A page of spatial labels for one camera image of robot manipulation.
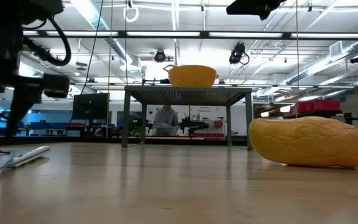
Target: metal grill shelf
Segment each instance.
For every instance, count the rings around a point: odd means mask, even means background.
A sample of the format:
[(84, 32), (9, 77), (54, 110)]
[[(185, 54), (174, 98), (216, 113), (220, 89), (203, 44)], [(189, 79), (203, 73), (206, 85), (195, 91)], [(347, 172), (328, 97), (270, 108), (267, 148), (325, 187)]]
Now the metal grill shelf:
[(146, 105), (228, 106), (251, 93), (251, 88), (184, 88), (170, 86), (125, 86), (131, 96)]

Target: yellow bowl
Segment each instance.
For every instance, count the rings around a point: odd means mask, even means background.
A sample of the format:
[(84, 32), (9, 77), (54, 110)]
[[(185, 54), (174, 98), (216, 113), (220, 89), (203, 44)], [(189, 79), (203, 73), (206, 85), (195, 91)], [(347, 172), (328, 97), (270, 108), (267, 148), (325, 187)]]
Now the yellow bowl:
[(215, 69), (202, 65), (168, 65), (163, 69), (174, 87), (212, 87), (219, 77)]

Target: metal table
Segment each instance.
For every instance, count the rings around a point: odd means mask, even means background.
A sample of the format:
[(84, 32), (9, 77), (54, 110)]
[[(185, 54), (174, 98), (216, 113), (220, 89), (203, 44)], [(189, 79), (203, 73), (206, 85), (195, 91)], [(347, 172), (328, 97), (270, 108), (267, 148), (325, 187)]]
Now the metal table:
[[(147, 105), (186, 105), (186, 106), (225, 106), (227, 116), (227, 143), (231, 146), (231, 106), (241, 99), (246, 99), (246, 127), (253, 119), (251, 88), (187, 88), (171, 86), (125, 86), (124, 126), (122, 128), (122, 147), (128, 147), (129, 112), (131, 97), (142, 104), (142, 136), (145, 142)], [(247, 134), (248, 149), (252, 149)]]

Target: monitor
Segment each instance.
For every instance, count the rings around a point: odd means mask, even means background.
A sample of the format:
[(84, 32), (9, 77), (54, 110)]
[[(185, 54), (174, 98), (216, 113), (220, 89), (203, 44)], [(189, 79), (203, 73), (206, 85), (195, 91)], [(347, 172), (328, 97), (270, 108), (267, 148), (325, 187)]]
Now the monitor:
[(109, 93), (74, 96), (73, 119), (106, 119), (109, 99)]

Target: air vent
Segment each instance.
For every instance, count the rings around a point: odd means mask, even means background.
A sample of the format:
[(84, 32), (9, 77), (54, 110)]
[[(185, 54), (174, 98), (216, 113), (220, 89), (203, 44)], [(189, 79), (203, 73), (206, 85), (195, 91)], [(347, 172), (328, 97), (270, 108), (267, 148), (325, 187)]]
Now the air vent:
[(334, 58), (338, 55), (342, 55), (342, 50), (342, 41), (338, 41), (335, 44), (329, 46), (329, 56), (331, 56), (331, 58)]

